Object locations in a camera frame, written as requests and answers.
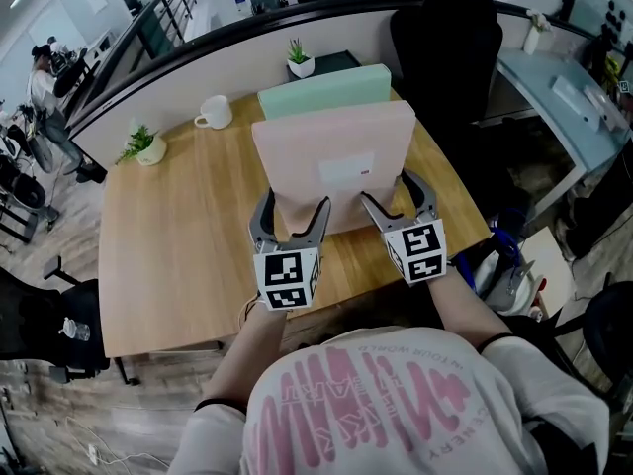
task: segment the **table leg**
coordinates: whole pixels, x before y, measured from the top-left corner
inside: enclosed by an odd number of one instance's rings
[[[534,220],[552,204],[563,197],[570,188],[578,183],[578,181],[585,175],[586,172],[587,170],[583,165],[577,164],[558,185],[552,188],[552,190],[547,195],[545,195],[545,197],[543,197],[540,201],[536,203],[536,206],[534,206],[534,213],[530,217],[529,222]]]

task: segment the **white mug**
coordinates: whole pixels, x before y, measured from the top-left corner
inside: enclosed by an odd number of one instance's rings
[[[200,116],[194,120],[196,127],[205,129],[223,129],[233,119],[228,98],[224,95],[216,95],[205,100],[200,108]]]

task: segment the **pink graphic print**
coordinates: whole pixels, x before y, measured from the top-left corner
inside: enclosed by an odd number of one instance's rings
[[[250,445],[256,452],[247,452],[246,458],[254,473],[293,475],[297,456],[315,468],[322,462],[333,462],[337,448],[353,450],[359,442],[372,439],[375,446],[384,448],[390,438],[381,414],[389,417],[396,433],[393,438],[399,439],[404,451],[412,452],[411,429],[407,430],[403,423],[389,383],[396,389],[413,430],[424,441],[433,435],[431,417],[446,431],[454,432],[460,425],[460,418],[446,414],[440,402],[464,412],[471,395],[456,374],[445,376],[436,369],[425,374],[412,361],[406,365],[414,389],[414,396],[410,397],[385,356],[374,359],[369,353],[362,353],[363,378],[346,349],[325,350],[329,374],[321,359],[322,355],[312,353],[305,361],[295,362],[294,374],[282,374],[281,403],[274,396],[264,399],[259,421],[248,432],[247,448]],[[381,398],[378,409],[365,387],[371,384]],[[292,431],[298,444],[293,445]]]

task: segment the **black and white marker cube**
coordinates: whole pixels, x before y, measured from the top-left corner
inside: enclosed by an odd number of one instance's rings
[[[446,274],[441,220],[384,233],[383,238],[389,258],[409,285]]]
[[[253,255],[257,288],[271,311],[309,308],[320,277],[316,248]]]

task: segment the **small succulent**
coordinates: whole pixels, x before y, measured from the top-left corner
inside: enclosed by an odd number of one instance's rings
[[[539,32],[552,29],[549,21],[547,21],[547,18],[542,12],[536,11],[534,9],[528,9],[527,11],[525,11],[525,14],[530,17],[530,19],[532,20],[532,26],[535,27],[536,30],[538,30]]]
[[[304,49],[301,46],[301,42],[299,39],[290,39],[290,47],[288,48],[288,59],[296,63],[297,65],[301,65],[304,61],[309,60],[309,58],[304,53]]]
[[[139,125],[136,132],[130,134],[130,140],[116,163],[118,164],[124,160],[134,158],[144,149],[148,149],[155,135],[156,133],[152,134],[146,125]]]

